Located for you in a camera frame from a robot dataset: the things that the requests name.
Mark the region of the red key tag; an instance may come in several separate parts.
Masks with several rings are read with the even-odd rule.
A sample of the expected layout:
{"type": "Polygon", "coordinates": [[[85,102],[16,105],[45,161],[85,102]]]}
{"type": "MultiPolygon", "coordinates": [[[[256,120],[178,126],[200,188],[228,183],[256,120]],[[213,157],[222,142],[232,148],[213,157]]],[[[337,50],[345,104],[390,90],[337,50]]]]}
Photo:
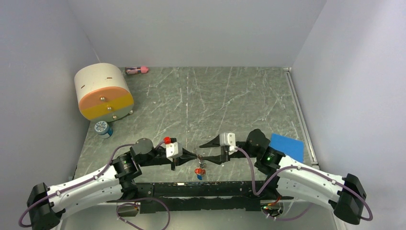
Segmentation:
{"type": "Polygon", "coordinates": [[[200,175],[200,176],[203,176],[203,175],[206,174],[206,170],[203,169],[203,168],[196,168],[196,169],[194,170],[194,172],[195,172],[196,175],[200,175]]]}

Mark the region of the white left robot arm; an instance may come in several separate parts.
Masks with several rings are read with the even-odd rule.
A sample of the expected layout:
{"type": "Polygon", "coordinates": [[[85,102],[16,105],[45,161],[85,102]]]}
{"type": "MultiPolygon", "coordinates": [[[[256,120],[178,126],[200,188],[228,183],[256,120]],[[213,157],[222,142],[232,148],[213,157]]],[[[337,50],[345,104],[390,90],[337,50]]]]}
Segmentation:
{"type": "Polygon", "coordinates": [[[119,156],[118,146],[106,165],[80,178],[58,185],[45,183],[33,187],[27,209],[19,219],[19,226],[33,230],[50,230],[61,220],[103,202],[124,202],[134,205],[154,200],[146,188],[135,184],[141,168],[156,165],[176,166],[195,160],[198,156],[184,149],[175,138],[165,138],[157,146],[147,138],[126,144],[130,150],[119,156]]]}

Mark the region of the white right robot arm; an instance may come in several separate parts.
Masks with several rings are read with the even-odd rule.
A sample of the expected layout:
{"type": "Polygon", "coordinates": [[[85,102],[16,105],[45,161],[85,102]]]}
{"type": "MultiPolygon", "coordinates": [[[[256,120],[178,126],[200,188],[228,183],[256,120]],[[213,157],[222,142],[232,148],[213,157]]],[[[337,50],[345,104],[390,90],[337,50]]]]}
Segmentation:
{"type": "Polygon", "coordinates": [[[221,147],[220,155],[205,158],[216,164],[231,158],[246,158],[255,196],[264,193],[270,199],[298,198],[322,206],[353,225],[373,219],[366,192],[357,176],[349,173],[343,177],[315,169],[272,148],[270,143],[260,129],[254,129],[246,141],[236,141],[234,133],[221,133],[200,148],[221,147]]]}

